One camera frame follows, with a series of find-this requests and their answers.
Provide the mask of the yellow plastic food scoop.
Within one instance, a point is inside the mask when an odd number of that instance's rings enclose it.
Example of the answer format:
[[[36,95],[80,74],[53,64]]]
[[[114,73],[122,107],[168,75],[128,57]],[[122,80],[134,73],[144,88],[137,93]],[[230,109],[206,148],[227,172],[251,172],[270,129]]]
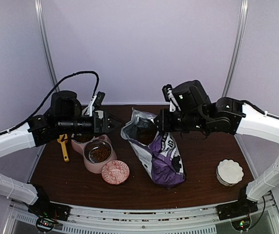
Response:
[[[57,139],[57,141],[61,146],[64,161],[69,162],[69,156],[68,156],[68,151],[67,151],[67,146],[66,146],[66,144],[68,142],[67,134],[60,135],[59,138]]]

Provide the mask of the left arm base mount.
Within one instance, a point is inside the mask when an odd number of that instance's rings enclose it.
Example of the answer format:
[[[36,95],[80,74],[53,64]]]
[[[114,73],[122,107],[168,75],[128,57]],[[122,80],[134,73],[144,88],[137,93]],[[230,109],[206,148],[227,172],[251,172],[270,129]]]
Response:
[[[67,221],[71,207],[53,203],[50,201],[46,191],[40,185],[33,185],[36,189],[37,198],[34,204],[27,205],[28,212],[53,220]]]

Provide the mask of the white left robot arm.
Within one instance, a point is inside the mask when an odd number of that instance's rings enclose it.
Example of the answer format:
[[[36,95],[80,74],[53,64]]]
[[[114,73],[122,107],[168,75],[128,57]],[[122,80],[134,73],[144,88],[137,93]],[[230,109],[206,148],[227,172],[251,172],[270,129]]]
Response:
[[[61,135],[87,134],[101,136],[121,125],[121,120],[101,110],[105,93],[98,92],[87,108],[82,108],[73,91],[59,91],[51,96],[49,109],[42,115],[32,115],[25,123],[0,132],[0,158],[11,153],[39,147],[57,140]],[[0,195],[21,201],[42,216],[50,216],[54,209],[45,198],[46,193],[32,184],[19,182],[0,174]]]

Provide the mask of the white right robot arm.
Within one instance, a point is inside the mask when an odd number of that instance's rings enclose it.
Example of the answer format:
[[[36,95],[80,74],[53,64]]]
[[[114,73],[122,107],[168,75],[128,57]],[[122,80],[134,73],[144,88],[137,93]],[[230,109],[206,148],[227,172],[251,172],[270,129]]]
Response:
[[[279,116],[263,111],[247,100],[222,97],[211,102],[198,80],[186,81],[176,87],[163,86],[169,107],[154,119],[160,132],[211,133],[248,135],[279,144]],[[261,176],[248,183],[245,196],[233,204],[237,215],[245,214],[252,201],[261,199],[279,184],[279,156]]]

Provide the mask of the purple puppy food bag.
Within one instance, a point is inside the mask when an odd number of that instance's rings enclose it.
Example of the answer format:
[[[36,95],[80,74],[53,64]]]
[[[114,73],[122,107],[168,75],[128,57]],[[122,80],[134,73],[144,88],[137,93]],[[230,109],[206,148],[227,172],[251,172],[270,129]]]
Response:
[[[153,183],[167,189],[186,180],[183,160],[171,133],[160,133],[155,114],[132,109],[131,119],[121,129]]]

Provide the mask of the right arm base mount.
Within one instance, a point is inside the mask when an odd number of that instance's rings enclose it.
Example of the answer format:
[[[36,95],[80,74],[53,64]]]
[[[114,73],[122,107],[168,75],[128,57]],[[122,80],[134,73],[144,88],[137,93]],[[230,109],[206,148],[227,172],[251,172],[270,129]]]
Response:
[[[258,211],[257,202],[247,199],[246,188],[247,186],[240,189],[237,201],[216,207],[219,220],[232,219]]]

